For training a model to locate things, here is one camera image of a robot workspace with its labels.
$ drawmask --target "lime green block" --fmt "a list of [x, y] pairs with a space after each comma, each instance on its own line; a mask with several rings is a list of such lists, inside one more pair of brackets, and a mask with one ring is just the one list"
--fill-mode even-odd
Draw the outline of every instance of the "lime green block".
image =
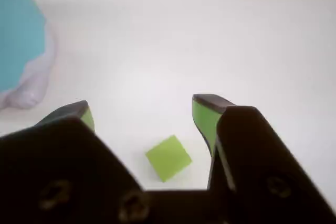
[[176, 136], [171, 136], [153, 147], [146, 156], [163, 182], [192, 162]]

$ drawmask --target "teal fabric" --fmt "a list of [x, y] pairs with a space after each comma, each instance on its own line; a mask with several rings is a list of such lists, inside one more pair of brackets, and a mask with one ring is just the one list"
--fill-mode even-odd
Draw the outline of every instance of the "teal fabric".
[[45, 51], [44, 26], [33, 0], [0, 0], [0, 92], [14, 88], [26, 63]]

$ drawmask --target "green cube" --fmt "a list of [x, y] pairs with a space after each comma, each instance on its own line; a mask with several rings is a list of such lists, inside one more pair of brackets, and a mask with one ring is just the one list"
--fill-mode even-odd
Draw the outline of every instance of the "green cube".
[[192, 160], [176, 136], [150, 149], [146, 156], [163, 182], [188, 166]]

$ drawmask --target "screw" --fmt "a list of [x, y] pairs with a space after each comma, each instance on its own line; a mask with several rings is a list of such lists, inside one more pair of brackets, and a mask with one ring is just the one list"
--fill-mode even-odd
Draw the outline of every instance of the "screw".
[[118, 217], [121, 222], [143, 222], [149, 215], [149, 209], [146, 194], [141, 191], [133, 191], [122, 199]]
[[71, 183], [68, 180], [51, 181], [40, 193], [39, 208], [50, 211], [70, 200]]
[[285, 199], [291, 196], [292, 190], [289, 186], [289, 184], [282, 178], [278, 176], [270, 176], [266, 179], [266, 185], [268, 191], [281, 198]]

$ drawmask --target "white backdrop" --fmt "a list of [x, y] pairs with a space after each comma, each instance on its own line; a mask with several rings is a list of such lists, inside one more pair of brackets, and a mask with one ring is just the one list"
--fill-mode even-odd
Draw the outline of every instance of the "white backdrop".
[[[336, 0], [36, 0], [57, 36], [44, 101], [0, 133], [86, 99], [97, 134], [144, 188], [205, 188], [193, 93], [260, 109], [336, 206]], [[193, 159], [167, 183], [144, 152], [176, 134]]]

